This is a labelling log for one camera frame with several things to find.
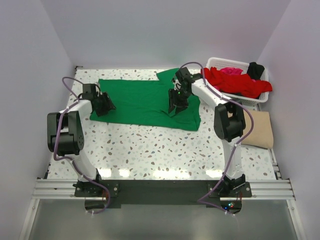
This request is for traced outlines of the green t shirt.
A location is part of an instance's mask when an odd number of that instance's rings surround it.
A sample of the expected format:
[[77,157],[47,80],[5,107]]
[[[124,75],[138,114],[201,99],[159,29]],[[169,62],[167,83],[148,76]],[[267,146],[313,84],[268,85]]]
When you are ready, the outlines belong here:
[[196,132],[201,123],[200,100],[190,96],[188,108],[182,112],[168,113],[172,78],[177,68],[156,74],[157,80],[99,79],[103,92],[108,93],[116,109],[104,116],[93,112],[91,121],[115,124],[165,127]]

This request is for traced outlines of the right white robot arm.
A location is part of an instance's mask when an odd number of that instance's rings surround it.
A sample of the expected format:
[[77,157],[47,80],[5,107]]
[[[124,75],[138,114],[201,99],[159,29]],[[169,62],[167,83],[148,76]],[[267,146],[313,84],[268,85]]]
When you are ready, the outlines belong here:
[[192,95],[214,109],[213,129],[222,142],[225,167],[222,179],[212,189],[221,195],[235,196],[246,183],[240,143],[246,122],[241,103],[209,87],[200,73],[191,74],[187,67],[180,68],[172,82],[174,88],[168,91],[169,113],[174,111],[178,114],[186,110]]

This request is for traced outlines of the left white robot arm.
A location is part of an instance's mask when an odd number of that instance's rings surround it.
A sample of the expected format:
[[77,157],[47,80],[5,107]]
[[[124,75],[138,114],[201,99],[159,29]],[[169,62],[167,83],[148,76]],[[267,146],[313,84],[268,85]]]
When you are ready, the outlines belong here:
[[78,176],[81,185],[92,196],[99,196],[104,190],[99,171],[92,165],[84,152],[85,134],[82,120],[94,113],[99,117],[107,115],[116,107],[106,92],[96,83],[82,85],[82,93],[73,104],[59,112],[47,115],[47,145],[55,161],[68,161]]

